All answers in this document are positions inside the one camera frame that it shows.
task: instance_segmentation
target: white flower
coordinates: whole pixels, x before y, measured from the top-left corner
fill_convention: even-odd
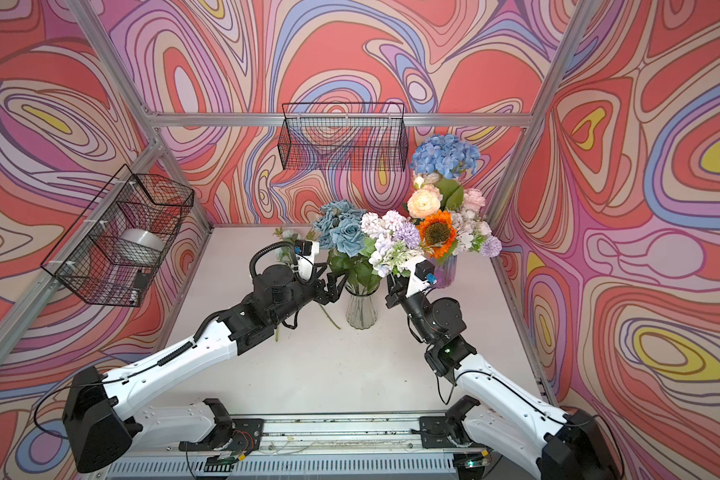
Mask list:
[[[424,181],[424,185],[436,184],[437,182],[439,182],[440,180],[443,179],[443,176],[437,172],[433,172],[431,174],[426,174],[426,175],[419,175],[419,177],[422,177],[422,179]]]
[[[461,227],[464,225],[464,218],[462,218],[461,214],[457,212],[451,212],[451,225],[453,228],[456,229],[456,231],[459,231]]]
[[[382,264],[383,260],[384,255],[378,250],[371,254],[371,258],[368,259],[368,262],[373,266],[376,274],[378,274],[381,278],[384,278],[390,271],[389,265]]]
[[[392,241],[392,238],[387,235],[381,235],[379,238],[376,239],[376,251],[374,253],[378,253],[379,255],[385,255],[387,252],[389,252],[389,249],[392,248],[394,245],[394,242]]]
[[[471,232],[462,232],[456,236],[456,240],[458,240],[458,244],[456,244],[456,248],[454,248],[453,255],[459,255],[461,252],[469,250],[470,247],[472,247],[474,235],[472,235]]]
[[[382,217],[384,224],[387,228],[396,231],[402,224],[406,224],[408,220],[404,216],[400,215],[396,210],[390,210]]]
[[[490,226],[485,222],[480,222],[478,224],[478,233],[480,235],[490,236],[493,232],[490,230]]]
[[[381,235],[390,234],[384,220],[373,212],[368,212],[362,216],[360,219],[360,231],[371,238],[379,238]]]

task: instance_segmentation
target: peach ranunculus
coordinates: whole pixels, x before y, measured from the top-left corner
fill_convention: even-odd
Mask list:
[[[443,196],[434,185],[419,188],[408,199],[408,212],[413,218],[426,218],[440,210]]]

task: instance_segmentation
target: glass vase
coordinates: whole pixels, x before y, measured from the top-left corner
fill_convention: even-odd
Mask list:
[[[347,323],[352,328],[364,330],[376,323],[378,313],[373,305],[373,294],[378,290],[368,291],[363,285],[354,286],[346,283],[345,287],[349,292],[349,306],[347,307]]]
[[[438,264],[438,259],[430,258],[429,261],[434,264],[434,277],[438,282],[434,284],[434,288],[445,288],[451,286],[456,278],[456,255],[448,255],[442,264]]]

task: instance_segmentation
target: red wire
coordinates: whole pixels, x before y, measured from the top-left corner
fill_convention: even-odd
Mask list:
[[[238,430],[238,432],[242,433],[245,436],[248,436],[248,438],[251,439],[251,449],[248,451],[248,453],[253,452],[254,447],[256,447],[256,442],[253,440],[253,437],[251,437],[251,434],[248,432],[244,432],[243,430]]]
[[[236,433],[241,433],[242,437],[246,439],[246,447],[242,450],[243,453],[246,452],[248,449],[248,438],[246,437],[246,433],[243,430],[232,430],[232,435],[234,436]]]

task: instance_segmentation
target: flower stem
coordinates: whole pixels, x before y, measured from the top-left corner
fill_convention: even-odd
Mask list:
[[[331,323],[333,323],[333,326],[334,326],[334,327],[336,327],[336,328],[339,329],[339,330],[342,329],[340,326],[336,325],[336,322],[334,322],[334,321],[333,321],[333,318],[331,318],[331,316],[328,314],[328,312],[326,312],[326,309],[325,309],[325,307],[323,307],[323,305],[320,305],[320,309],[322,310],[323,313],[326,314],[326,317],[328,318],[328,320],[331,321]]]

